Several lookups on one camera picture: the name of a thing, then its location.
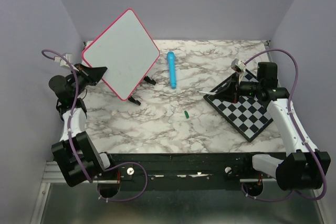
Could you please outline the white green marker pen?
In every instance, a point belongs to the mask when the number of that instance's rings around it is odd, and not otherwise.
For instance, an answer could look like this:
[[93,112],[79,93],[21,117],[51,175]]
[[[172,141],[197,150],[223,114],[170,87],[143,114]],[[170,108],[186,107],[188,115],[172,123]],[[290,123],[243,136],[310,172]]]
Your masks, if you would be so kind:
[[199,91],[199,93],[205,94],[205,95],[216,95],[216,92]]

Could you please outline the pink framed whiteboard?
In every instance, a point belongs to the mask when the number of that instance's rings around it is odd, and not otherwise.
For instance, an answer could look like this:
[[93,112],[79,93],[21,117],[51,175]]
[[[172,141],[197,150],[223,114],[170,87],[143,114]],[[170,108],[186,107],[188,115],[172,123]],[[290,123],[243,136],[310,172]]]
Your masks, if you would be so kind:
[[107,67],[102,81],[117,97],[127,100],[160,51],[132,9],[127,9],[82,52],[90,67]]

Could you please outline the green marker cap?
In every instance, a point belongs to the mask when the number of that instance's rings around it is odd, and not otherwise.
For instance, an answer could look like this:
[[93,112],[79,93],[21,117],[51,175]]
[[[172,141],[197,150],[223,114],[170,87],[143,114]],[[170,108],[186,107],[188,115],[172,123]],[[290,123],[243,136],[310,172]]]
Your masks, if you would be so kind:
[[188,119],[188,118],[189,118],[189,114],[188,114],[188,112],[187,112],[187,111],[184,111],[184,113],[185,113],[186,118]]

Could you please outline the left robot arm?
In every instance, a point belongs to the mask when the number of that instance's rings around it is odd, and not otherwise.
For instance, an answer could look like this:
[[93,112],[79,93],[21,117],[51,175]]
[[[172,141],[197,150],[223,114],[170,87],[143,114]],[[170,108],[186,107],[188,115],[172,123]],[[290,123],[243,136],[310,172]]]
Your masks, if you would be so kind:
[[75,72],[67,76],[54,76],[49,80],[57,100],[56,109],[64,122],[60,141],[51,147],[54,161],[70,187],[101,175],[112,179],[116,166],[106,152],[98,153],[86,132],[87,108],[79,94],[87,86],[95,86],[107,67],[89,68],[75,65]]

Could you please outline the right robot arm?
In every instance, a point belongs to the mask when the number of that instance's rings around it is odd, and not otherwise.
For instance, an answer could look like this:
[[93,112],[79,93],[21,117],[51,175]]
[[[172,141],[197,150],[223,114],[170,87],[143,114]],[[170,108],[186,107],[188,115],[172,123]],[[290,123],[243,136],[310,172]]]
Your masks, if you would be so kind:
[[277,65],[260,62],[257,80],[243,81],[246,66],[235,59],[235,71],[228,82],[213,94],[214,98],[237,103],[240,97],[257,98],[275,122],[283,140],[286,158],[281,160],[268,154],[255,154],[241,165],[242,173],[249,178],[259,172],[276,179],[282,190],[319,189],[329,168],[331,158],[309,143],[309,137],[293,110],[286,88],[278,86]]

